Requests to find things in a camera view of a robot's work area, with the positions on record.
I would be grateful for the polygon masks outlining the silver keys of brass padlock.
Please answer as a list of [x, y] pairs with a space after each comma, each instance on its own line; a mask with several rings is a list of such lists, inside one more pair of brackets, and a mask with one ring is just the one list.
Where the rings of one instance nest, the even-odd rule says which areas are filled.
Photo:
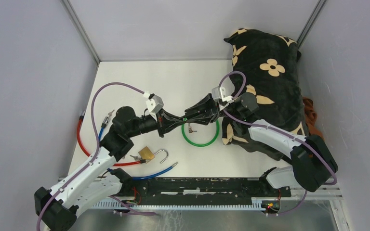
[[139, 157], [139, 156], [130, 155], [130, 157], [132, 157], [135, 161], [141, 161], [142, 160], [142, 158]]

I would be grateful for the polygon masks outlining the brass padlock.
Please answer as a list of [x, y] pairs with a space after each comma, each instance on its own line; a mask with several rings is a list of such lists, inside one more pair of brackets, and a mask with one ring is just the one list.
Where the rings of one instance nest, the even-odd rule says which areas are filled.
[[156, 152], [152, 152], [149, 147], [144, 147], [143, 149], [141, 149], [138, 154], [139, 156], [144, 159], [146, 162], [149, 162], [151, 160], [153, 160], [158, 154], [160, 153], [165, 153], [165, 156], [163, 157], [163, 159], [160, 161], [160, 163], [164, 163], [168, 158], [169, 158], [169, 152], [165, 149], [160, 149]]

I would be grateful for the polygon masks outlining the green cable lock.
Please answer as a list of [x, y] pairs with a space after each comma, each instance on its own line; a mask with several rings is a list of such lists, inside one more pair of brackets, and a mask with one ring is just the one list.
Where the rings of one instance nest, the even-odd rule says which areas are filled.
[[213, 138], [212, 138], [211, 140], [209, 140], [208, 142], [206, 142], [206, 143], [195, 143], [195, 142], [191, 141], [191, 140], [187, 137], [187, 135], [185, 134], [185, 125], [184, 125], [184, 124], [182, 124], [182, 125], [181, 125], [181, 134], [182, 134], [182, 136], [183, 136], [184, 140], [185, 140], [188, 144], [190, 144], [190, 145], [192, 145], [192, 146], [195, 146], [195, 147], [200, 147], [200, 148], [202, 148], [202, 147], [207, 147], [207, 146], [212, 145], [212, 144], [216, 141], [216, 139], [219, 137], [220, 125], [219, 125], [219, 122], [218, 122], [218, 121], [216, 121], [216, 122], [215, 122], [215, 129], [216, 129], [216, 130], [215, 130], [215, 134], [214, 134]]

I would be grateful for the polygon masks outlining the silver keys of green lock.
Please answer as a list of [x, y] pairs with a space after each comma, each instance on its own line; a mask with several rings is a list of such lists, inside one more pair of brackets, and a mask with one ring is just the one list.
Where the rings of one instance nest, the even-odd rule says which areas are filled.
[[197, 130], [193, 129], [193, 127], [191, 126], [190, 123], [188, 123], [187, 127], [188, 127], [188, 133], [189, 134], [197, 132]]

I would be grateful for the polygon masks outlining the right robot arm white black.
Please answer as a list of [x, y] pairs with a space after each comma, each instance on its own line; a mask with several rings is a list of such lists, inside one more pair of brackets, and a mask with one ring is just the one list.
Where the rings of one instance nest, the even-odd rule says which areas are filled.
[[264, 196], [272, 196], [282, 187], [301, 187], [315, 192], [323, 185], [335, 185], [338, 181], [338, 166], [323, 139], [318, 135], [303, 136], [271, 125], [264, 119], [248, 122], [246, 118], [259, 109], [256, 96], [243, 93], [233, 99], [214, 98], [208, 94], [197, 104], [185, 109], [187, 123], [206, 125], [227, 117], [248, 126], [248, 134], [254, 141], [263, 143], [279, 151], [291, 163], [287, 167], [270, 170], [265, 180], [260, 181], [259, 191]]

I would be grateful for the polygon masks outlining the black padlock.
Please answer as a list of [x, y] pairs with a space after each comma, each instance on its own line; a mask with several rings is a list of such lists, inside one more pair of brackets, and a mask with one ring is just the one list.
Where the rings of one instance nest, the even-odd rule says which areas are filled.
[[181, 122], [181, 124], [185, 124], [185, 123], [187, 123], [188, 119], [183, 116], [183, 117], [179, 118], [179, 121]]

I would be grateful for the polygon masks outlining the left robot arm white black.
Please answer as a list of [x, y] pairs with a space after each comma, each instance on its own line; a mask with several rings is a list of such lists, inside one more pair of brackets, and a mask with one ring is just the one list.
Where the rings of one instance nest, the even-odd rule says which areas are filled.
[[174, 116], [163, 109], [143, 116], [137, 116], [129, 106], [118, 109], [109, 132], [97, 140], [95, 151], [83, 164], [51, 188], [36, 190], [36, 229], [41, 230], [45, 224], [51, 231], [67, 231], [97, 202], [117, 193], [128, 195], [135, 177], [111, 167], [134, 146], [131, 138], [154, 130], [163, 137], [186, 121], [186, 117]]

